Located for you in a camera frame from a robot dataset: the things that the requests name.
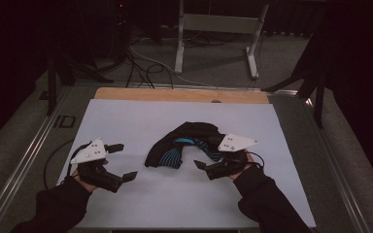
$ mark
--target table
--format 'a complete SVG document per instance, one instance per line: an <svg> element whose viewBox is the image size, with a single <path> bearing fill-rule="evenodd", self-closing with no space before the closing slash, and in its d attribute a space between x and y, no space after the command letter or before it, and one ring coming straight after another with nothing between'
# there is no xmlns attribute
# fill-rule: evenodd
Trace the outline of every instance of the table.
<svg viewBox="0 0 373 233"><path fill-rule="evenodd" d="M184 13L184 0L180 0L180 20L178 28L178 47L175 62L175 72L182 73L184 62L184 30L199 30L199 31L218 31L231 33L253 34L254 38L247 50L248 64L250 66L251 77L253 79L259 76L256 69L254 51L265 15L268 11L268 1L262 6L261 13L258 18L249 17L224 17L224 16L208 16L195 15Z"/></svg>
<svg viewBox="0 0 373 233"><path fill-rule="evenodd" d="M179 170L144 167L151 146L185 120L211 122L220 126L221 133L259 139L256 149L250 150L262 154L267 164L265 173L276 179L304 221L315 227L274 108L263 93L110 87L100 88L89 102L69 157L78 146L101 136L108 145L125 144L122 152L108 157L110 163L106 168L119 176L137 170L138 176L135 181L125 183L117 194L106 190L93 193L87 214L78 227L166 230L257 227L239 212L237 202L241 197L229 179L210 182L205 173L197 170L193 159L212 162L197 148L184 149L184 163Z"/></svg>

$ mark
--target black sleeve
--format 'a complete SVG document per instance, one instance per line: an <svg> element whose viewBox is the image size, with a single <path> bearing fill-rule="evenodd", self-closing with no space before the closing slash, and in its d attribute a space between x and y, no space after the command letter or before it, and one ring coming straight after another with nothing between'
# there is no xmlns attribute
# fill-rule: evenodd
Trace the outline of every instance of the black sleeve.
<svg viewBox="0 0 373 233"><path fill-rule="evenodd" d="M74 178L36 195L36 214L18 224L11 233L60 233L77 225L85 216L90 192Z"/></svg>
<svg viewBox="0 0 373 233"><path fill-rule="evenodd" d="M234 184L242 195L240 211L257 221L262 233L311 232L274 180L255 166L245 170Z"/></svg>

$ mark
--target gray floor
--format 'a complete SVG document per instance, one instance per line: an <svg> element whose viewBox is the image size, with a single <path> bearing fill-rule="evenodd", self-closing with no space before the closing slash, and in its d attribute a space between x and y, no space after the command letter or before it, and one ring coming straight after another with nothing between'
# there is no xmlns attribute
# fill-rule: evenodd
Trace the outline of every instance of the gray floor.
<svg viewBox="0 0 373 233"><path fill-rule="evenodd" d="M218 35L227 38L229 35ZM260 53L257 55L260 65L259 79L254 83L250 78L244 48L250 37L241 37L238 41L219 47L185 48L184 70L182 80L171 75L173 83L180 85L198 85L205 83L207 87L236 87L243 90L267 87L289 77L297 59L303 52L308 40L300 37L276 35L264 37ZM166 39L158 46L151 40L142 40L132 48L140 54L163 62L169 67L175 66L176 40ZM152 63L139 61L142 67ZM116 85L122 85L130 73L130 65L123 64L105 77L115 80ZM153 83L169 84L169 75L165 72L150 76ZM140 78L134 74L132 81L137 83ZM294 83L286 89L296 90L301 83ZM22 104L11 120L0 131L0 193L5 191L5 183L14 171L21 157L28 150L46 117L46 101L38 100L42 90L46 89L46 76L37 81L37 90ZM34 195L43 189L42 170L44 163L57 146L73 139L79 122L85 112L87 101L96 91L95 85L88 80L80 80L76 86L68 87L67 96L57 114L76 116L77 126L73 128L52 128L46 137L46 142L40 148L28 174L19 187L7 212L2 216L0 232L8 232L14 224L27 220L34 213ZM286 134L290 151L300 174L305 191L308 194L311 209L317 222L319 232L373 232L373 171L354 136L348 122L343 118L330 90L325 91L322 120L324 130L311 131L306 123L310 121L297 98L287 98L280 95L270 96L274 104L283 131ZM345 187L338 186L339 177L333 177L331 163L319 143L323 134L330 145L330 153L335 155L336 164L343 173L342 179L348 183L347 189L353 194L353 201L359 207L367 229L359 229L355 225L346 206L354 203L346 202L343 196ZM49 183L55 183L60 166L70 149L63 148L51 162L49 168ZM106 232L95 230L73 229L71 232Z"/></svg>

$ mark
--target person's right hand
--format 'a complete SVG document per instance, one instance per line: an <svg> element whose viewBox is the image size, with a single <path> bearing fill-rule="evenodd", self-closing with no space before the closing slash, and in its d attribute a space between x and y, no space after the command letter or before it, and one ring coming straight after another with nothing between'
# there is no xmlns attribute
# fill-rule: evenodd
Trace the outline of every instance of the person's right hand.
<svg viewBox="0 0 373 233"><path fill-rule="evenodd" d="M251 156L251 154L250 153L248 153L246 150L245 150L245 152L247 153L247 157L248 157L248 161L249 162L254 162L254 159L253 159L253 157ZM245 165L245 168L244 168L244 170L242 171L242 172L239 172L239 173L237 173L237 174L235 174L235 175L230 175L230 176L228 176L229 178L231 178L233 181L235 181L235 179L237 179L245 170L247 170L249 167L251 167L251 166L253 166L253 164L247 164L247 165Z"/></svg>

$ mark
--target white mounting plate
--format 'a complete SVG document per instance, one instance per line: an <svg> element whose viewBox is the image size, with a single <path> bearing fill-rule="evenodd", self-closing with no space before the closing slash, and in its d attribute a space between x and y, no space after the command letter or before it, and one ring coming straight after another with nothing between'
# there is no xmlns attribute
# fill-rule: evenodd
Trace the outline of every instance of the white mounting plate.
<svg viewBox="0 0 373 233"><path fill-rule="evenodd" d="M258 144L259 141L255 139L245 138L238 135L226 134L220 146L218 147L219 151L229 151L235 152L238 150L243 150L245 148L251 147Z"/></svg>
<svg viewBox="0 0 373 233"><path fill-rule="evenodd" d="M71 160L71 164L84 163L106 158L107 152L105 151L104 143L101 138L94 140L86 148L81 150L75 158Z"/></svg>

